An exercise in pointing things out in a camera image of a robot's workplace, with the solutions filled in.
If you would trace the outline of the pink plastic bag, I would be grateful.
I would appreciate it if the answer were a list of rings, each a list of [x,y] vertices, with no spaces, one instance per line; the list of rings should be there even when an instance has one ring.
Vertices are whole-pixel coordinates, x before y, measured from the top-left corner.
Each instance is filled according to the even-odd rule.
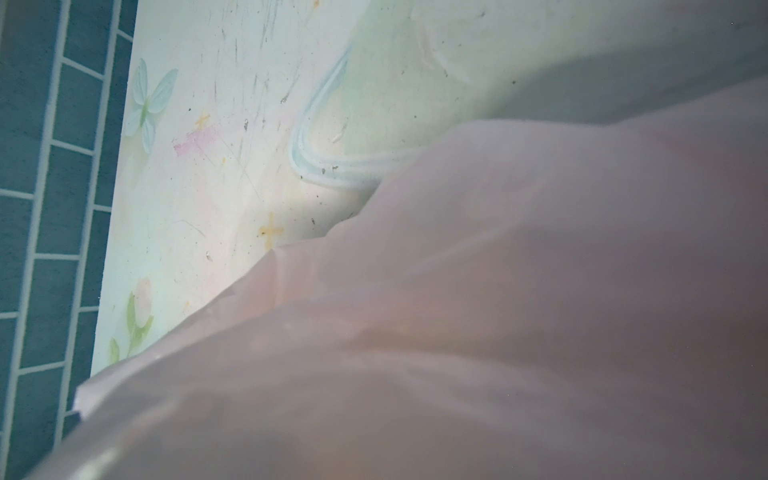
[[[481,121],[78,390],[36,479],[763,479],[767,82]]]

